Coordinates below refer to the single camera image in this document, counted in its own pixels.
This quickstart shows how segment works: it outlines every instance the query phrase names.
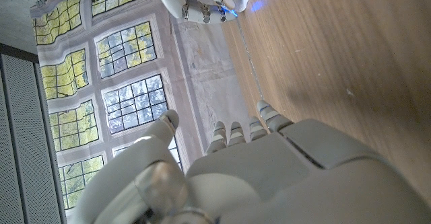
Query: gray wall panel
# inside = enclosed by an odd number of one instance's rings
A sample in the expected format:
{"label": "gray wall panel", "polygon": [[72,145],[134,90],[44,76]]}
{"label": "gray wall panel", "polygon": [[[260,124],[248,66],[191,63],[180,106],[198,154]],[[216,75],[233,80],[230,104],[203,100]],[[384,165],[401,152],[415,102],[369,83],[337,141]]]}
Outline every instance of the gray wall panel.
{"label": "gray wall panel", "polygon": [[33,64],[5,55],[2,61],[27,220],[60,223]]}
{"label": "gray wall panel", "polygon": [[3,81],[0,74],[0,223],[24,223]]}

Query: ceiling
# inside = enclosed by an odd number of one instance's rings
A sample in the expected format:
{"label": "ceiling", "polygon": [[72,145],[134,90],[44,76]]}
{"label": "ceiling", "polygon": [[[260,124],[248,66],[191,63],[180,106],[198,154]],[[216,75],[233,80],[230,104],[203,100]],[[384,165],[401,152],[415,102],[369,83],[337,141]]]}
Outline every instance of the ceiling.
{"label": "ceiling", "polygon": [[0,0],[0,42],[37,54],[30,8],[37,0]]}

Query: wood grain surface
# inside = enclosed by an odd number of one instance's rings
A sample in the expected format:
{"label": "wood grain surface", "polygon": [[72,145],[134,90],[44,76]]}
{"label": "wood grain surface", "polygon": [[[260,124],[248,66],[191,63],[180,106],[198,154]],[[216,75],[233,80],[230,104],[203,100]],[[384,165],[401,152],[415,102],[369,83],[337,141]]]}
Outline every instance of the wood grain surface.
{"label": "wood grain surface", "polygon": [[250,0],[238,19],[223,27],[251,116],[260,87],[384,155],[431,205],[431,0]]}

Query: translucent sheet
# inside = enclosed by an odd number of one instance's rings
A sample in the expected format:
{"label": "translucent sheet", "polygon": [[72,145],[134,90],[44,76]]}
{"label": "translucent sheet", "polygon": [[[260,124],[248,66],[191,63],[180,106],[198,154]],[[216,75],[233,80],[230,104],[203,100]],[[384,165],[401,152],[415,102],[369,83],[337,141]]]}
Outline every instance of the translucent sheet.
{"label": "translucent sheet", "polygon": [[169,108],[185,172],[218,120],[228,134],[239,121],[248,138],[220,25],[172,21],[160,0],[47,0],[30,13],[68,216],[90,178]]}

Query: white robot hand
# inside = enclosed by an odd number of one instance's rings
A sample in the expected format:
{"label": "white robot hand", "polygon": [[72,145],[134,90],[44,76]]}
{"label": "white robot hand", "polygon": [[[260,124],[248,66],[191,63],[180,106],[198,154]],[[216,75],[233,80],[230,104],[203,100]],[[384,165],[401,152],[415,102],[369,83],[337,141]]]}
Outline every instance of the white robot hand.
{"label": "white robot hand", "polygon": [[175,18],[200,24],[218,24],[236,19],[233,0],[214,0],[217,5],[206,5],[195,0],[162,0]]}
{"label": "white robot hand", "polygon": [[431,210],[378,153],[316,120],[257,104],[245,143],[217,122],[207,155],[183,175],[165,112],[86,186],[72,223],[429,223]]}
{"label": "white robot hand", "polygon": [[187,185],[168,150],[178,124],[178,114],[168,110],[106,164],[86,186],[72,223],[133,223],[181,209]]}

